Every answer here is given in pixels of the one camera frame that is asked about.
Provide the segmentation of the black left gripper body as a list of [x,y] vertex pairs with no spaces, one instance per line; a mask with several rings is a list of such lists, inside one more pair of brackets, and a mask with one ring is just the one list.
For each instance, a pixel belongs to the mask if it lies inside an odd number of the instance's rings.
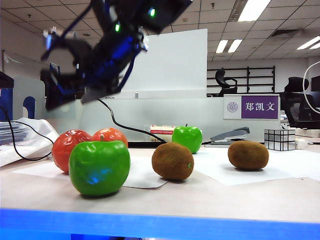
[[78,63],[78,84],[85,97],[106,97],[120,93],[134,66],[136,56],[147,51],[145,31],[109,32]]

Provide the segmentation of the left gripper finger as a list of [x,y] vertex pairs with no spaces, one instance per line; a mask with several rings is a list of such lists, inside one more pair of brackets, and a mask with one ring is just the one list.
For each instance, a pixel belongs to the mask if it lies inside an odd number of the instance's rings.
[[40,72],[40,80],[45,86],[45,109],[47,111],[54,110],[76,99],[80,99],[85,93],[84,87],[63,89],[54,77],[54,74],[49,70],[43,69]]
[[63,32],[55,26],[43,30],[44,46],[46,51],[42,54],[41,60],[47,60],[53,50],[67,50],[73,57],[72,65],[76,66],[92,50],[91,45],[84,39],[76,38],[74,35],[67,38],[62,37]]

